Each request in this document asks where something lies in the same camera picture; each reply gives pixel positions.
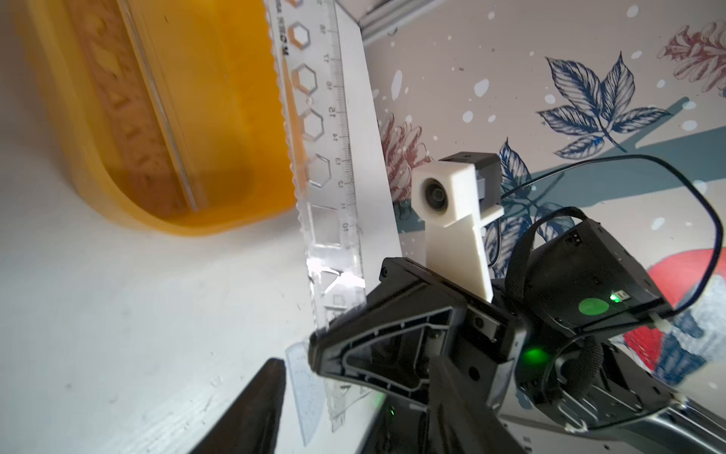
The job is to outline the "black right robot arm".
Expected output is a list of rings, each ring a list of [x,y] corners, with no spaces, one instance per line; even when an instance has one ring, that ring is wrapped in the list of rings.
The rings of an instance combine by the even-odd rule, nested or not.
[[[611,343],[654,317],[672,318],[664,295],[582,210],[556,216],[577,224],[541,247],[527,230],[490,297],[387,258],[366,303],[311,336],[311,369],[422,409],[439,453],[518,452],[497,418],[510,384],[569,431],[648,453],[724,452],[722,418]]]

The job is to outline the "pink long stencil ruler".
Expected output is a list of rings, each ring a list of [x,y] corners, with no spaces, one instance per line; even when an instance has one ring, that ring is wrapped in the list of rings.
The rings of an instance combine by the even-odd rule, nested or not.
[[[116,1],[67,1],[99,102],[115,141],[111,174],[162,219],[189,212],[130,35]]]

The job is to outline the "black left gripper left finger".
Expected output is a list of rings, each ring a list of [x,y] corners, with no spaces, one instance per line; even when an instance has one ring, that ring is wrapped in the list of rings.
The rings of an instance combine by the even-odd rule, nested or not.
[[[286,385],[285,361],[268,359],[191,453],[273,453]]]

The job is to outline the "clear thin straight ruler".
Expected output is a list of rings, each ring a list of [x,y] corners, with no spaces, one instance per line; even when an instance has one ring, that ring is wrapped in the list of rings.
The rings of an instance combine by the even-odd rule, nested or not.
[[[198,213],[202,206],[197,194],[197,184],[191,176],[188,156],[183,147],[183,138],[179,135],[178,116],[166,86],[163,68],[145,24],[144,15],[134,10],[134,1],[121,0],[118,1],[118,5],[130,34],[134,53],[139,62],[183,196],[185,196],[191,212]]]

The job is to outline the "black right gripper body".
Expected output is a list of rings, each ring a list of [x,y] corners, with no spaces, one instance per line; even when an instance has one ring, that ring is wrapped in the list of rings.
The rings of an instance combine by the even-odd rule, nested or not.
[[[565,334],[532,306],[510,299],[502,280],[488,303],[440,274],[433,277],[467,307],[448,330],[444,352],[429,363],[429,408],[458,397],[473,409],[494,409],[512,382],[536,407],[551,407],[562,395],[554,361]]]

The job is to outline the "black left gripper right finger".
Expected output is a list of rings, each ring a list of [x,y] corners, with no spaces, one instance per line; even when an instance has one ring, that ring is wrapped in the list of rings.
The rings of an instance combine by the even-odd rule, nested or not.
[[[521,445],[448,358],[430,363],[428,436],[434,453],[522,453]]]

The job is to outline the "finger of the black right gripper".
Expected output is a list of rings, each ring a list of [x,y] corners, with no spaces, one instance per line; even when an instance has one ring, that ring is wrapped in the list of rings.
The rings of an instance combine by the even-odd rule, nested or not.
[[[387,258],[366,303],[311,335],[310,368],[324,378],[426,406],[430,363],[451,353],[469,297],[408,258]]]

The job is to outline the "yellow plastic storage box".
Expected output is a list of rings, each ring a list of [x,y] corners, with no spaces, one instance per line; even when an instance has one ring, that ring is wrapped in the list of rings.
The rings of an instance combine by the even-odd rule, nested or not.
[[[293,208],[261,1],[12,1],[71,181],[110,221],[209,236]]]

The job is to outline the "clear long stencil ruler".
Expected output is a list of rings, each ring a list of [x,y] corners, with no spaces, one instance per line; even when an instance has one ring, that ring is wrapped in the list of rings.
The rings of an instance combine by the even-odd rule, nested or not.
[[[365,280],[333,1],[265,4],[318,330],[364,303]]]

